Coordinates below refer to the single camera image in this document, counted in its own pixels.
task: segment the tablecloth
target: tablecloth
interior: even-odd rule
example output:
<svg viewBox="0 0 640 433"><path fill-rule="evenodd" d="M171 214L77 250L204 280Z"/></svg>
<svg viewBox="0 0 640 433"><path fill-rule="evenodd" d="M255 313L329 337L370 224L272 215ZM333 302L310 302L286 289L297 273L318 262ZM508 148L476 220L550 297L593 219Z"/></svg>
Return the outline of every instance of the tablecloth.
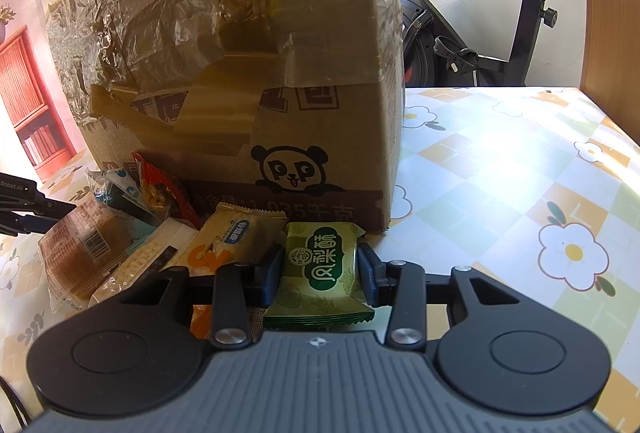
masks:
<svg viewBox="0 0 640 433"><path fill-rule="evenodd" d="M81 153L43 191L81 201L86 166L93 161ZM638 146L578 89L411 89L392 221L366 240L382 259L428 272L471 265L593 330L613 363L596 412L632 433L640 425L639 174ZM49 308L37 239L0 245L1 373L34 415L25 356L65 318ZM379 310L359 327L380 333L387 316ZM5 399L0 423L17 429Z"/></svg>

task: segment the panda logo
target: panda logo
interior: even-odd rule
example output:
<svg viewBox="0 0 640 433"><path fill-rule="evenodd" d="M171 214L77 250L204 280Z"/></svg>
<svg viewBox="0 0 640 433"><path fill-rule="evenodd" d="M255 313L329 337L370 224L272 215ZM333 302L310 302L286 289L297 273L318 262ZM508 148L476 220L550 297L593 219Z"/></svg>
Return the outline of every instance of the panda logo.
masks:
<svg viewBox="0 0 640 433"><path fill-rule="evenodd" d="M276 146L268 150L264 146L254 146L251 157L260 163L262 175L255 185L266 186L274 193L288 191L320 197L327 191L344 191L326 183L322 165L329 158L318 146L310 146L306 151L294 146Z"/></svg>

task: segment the dark green label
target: dark green label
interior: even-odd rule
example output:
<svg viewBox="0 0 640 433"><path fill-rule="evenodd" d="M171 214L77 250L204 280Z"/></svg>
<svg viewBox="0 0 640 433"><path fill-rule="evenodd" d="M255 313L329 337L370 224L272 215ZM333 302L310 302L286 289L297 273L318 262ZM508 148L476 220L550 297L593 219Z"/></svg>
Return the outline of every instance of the dark green label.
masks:
<svg viewBox="0 0 640 433"><path fill-rule="evenodd" d="M305 266L305 277L316 290L334 288L342 275L342 238L332 227L320 227L306 241L312 253L311 262Z"/></svg>

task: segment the cardboard box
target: cardboard box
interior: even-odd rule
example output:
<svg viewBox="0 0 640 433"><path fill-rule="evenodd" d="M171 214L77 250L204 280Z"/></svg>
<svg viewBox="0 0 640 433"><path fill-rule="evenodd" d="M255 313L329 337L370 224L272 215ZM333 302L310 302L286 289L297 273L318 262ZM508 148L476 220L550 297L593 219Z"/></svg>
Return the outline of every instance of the cardboard box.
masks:
<svg viewBox="0 0 640 433"><path fill-rule="evenodd" d="M52 0L47 33L102 168L133 173L140 151L201 212L388 226L398 0Z"/></svg>

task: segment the gray gripper base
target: gray gripper base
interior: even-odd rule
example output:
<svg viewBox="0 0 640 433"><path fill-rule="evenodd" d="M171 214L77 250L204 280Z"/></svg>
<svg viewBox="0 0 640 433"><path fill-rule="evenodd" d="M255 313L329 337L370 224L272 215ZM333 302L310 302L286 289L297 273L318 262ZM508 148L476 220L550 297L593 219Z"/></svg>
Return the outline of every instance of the gray gripper base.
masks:
<svg viewBox="0 0 640 433"><path fill-rule="evenodd" d="M380 345L373 333L267 332L253 347L222 352L177 399L127 418L43 413L30 433L600 433L582 409L517 419L457 397L424 357Z"/></svg>

